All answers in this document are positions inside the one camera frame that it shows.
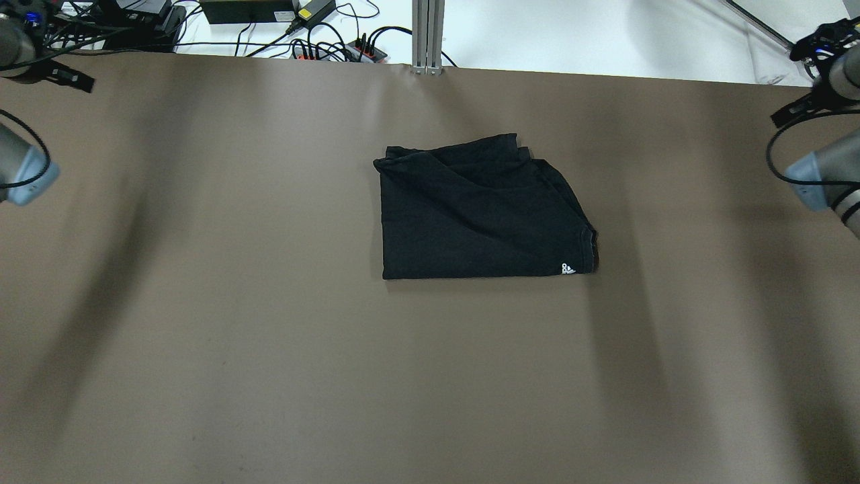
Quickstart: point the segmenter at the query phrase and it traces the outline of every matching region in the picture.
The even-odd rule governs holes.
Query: table surface
[[[763,160],[804,89],[61,61],[93,94],[3,86],[63,172],[0,209],[4,481],[860,481],[857,241]],[[372,160],[497,133],[598,271],[383,281]]]
[[[839,0],[739,3],[790,40],[811,34],[821,23],[846,17]],[[364,0],[354,0],[352,5],[359,15],[374,11]],[[379,16],[361,20],[361,32],[383,25],[411,28],[411,2],[378,0],[377,5]],[[354,19],[335,14],[328,22],[345,40],[352,39]],[[183,40],[235,42],[245,27],[209,25],[200,15],[189,21]],[[243,38],[265,43],[283,30],[276,23],[258,24]],[[304,36],[304,31],[296,35]],[[776,44],[716,0],[542,0],[529,2],[527,9],[514,0],[449,1],[444,37],[443,48],[463,67],[749,84],[779,78],[780,84],[809,85],[806,74]],[[319,28],[313,38],[337,40],[325,28]],[[390,32],[379,44],[390,54],[390,62],[411,63],[408,36]],[[234,49],[189,46],[178,52],[233,55]]]

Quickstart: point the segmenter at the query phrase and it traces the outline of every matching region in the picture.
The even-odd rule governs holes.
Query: black fabric
[[[596,232],[568,183],[516,134],[373,162],[382,192],[383,279],[593,272]]]

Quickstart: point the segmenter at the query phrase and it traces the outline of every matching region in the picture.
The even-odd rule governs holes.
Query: white label
[[[280,11],[274,13],[274,20],[276,22],[292,22],[296,18],[296,12],[291,11]]]

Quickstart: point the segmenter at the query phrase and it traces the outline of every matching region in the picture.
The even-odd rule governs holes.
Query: white surface
[[[738,2],[790,40],[811,34],[824,22],[846,17],[841,0],[747,0]],[[193,3],[184,3],[189,10]],[[353,0],[359,15],[373,8]],[[383,25],[412,27],[412,2],[378,0],[381,12],[361,20],[361,31]],[[327,22],[349,42],[355,20],[339,14]],[[214,25],[203,15],[188,22],[183,42],[235,42],[246,25]],[[258,24],[253,42],[269,42],[286,25]],[[307,31],[293,35],[306,37]],[[333,42],[326,28],[313,40]],[[411,39],[386,32],[378,47],[390,62],[411,63]],[[443,49],[461,67],[511,71],[609,74],[733,83],[809,85],[808,78],[785,58],[776,44],[749,28],[718,0],[448,0]],[[233,55],[231,46],[179,47],[178,52]],[[268,57],[285,48],[273,48]]]

